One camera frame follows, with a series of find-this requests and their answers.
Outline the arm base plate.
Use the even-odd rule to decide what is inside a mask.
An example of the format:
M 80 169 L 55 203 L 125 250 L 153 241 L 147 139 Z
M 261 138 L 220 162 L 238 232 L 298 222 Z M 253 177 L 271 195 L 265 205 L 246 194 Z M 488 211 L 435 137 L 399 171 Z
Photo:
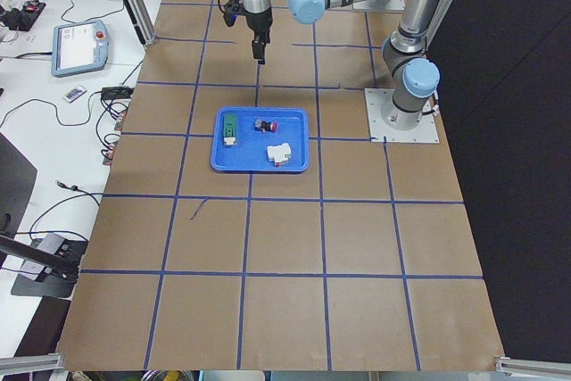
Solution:
M 439 144 L 429 98 L 419 112 L 403 112 L 393 104 L 393 89 L 366 88 L 369 135 L 372 142 Z

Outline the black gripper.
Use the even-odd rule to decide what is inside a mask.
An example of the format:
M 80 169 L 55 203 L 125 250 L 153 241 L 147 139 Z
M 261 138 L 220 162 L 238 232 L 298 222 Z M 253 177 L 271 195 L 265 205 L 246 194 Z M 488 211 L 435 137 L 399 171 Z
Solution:
M 272 10 L 263 12 L 245 12 L 246 23 L 254 33 L 252 56 L 258 63 L 265 63 L 266 46 L 270 42 L 270 28 L 273 23 Z

